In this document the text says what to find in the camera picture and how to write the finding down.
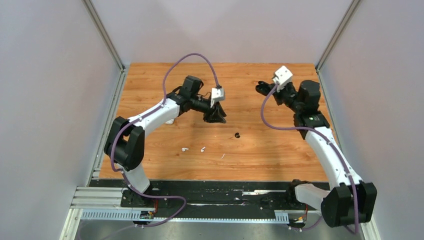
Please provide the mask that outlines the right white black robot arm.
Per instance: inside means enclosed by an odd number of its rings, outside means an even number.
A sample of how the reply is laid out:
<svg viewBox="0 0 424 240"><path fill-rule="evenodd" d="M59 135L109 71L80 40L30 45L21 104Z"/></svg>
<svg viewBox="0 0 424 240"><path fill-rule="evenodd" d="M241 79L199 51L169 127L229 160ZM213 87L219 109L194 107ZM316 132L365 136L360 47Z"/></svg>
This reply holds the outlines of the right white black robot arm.
<svg viewBox="0 0 424 240"><path fill-rule="evenodd" d="M312 148L329 184L329 190L324 190L309 181L294 179L285 195L286 204L292 209L306 204L319 211L329 227L353 226L357 233L360 225L372 218L377 188L372 182L364 182L337 145L329 122L319 110L320 84L304 80L298 89L292 82L281 90L277 87L276 83L259 81L255 90L265 96L265 103L273 97L277 105L293 111L291 129L298 131Z"/></svg>

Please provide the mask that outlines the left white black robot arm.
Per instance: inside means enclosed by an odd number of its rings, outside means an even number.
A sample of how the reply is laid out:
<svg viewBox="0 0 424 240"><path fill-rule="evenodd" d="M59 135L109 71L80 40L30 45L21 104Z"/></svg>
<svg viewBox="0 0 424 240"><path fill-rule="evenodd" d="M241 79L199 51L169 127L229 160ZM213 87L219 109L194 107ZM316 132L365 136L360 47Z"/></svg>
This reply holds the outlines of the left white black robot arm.
<svg viewBox="0 0 424 240"><path fill-rule="evenodd" d="M166 93L150 109L130 118L118 116L113 120L103 151L109 156L112 170L122 174L140 206L149 206L153 199L158 199L149 190L150 180L142 166L145 140L154 130L191 110L202 113L206 123L226 123L227 115L221 106L226 98L224 88L213 87L209 97L204 97L200 94L203 85L201 79L188 75L181 86Z"/></svg>

